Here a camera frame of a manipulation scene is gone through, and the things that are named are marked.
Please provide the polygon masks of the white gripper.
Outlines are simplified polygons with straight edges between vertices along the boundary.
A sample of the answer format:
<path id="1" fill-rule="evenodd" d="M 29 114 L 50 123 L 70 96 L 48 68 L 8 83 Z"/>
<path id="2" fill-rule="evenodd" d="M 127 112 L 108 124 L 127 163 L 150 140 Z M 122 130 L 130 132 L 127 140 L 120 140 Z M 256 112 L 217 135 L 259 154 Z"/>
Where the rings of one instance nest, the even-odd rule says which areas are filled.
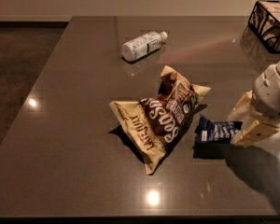
<path id="1" fill-rule="evenodd" d="M 280 119 L 280 71 L 276 64 L 269 65 L 256 78 L 253 92 L 245 92 L 228 115 L 229 121 L 243 121 L 241 130 L 231 139 L 233 145 L 252 146 L 279 132 L 277 126 L 261 122 L 258 119 L 248 121 L 253 118 L 253 106 L 266 117 Z"/>

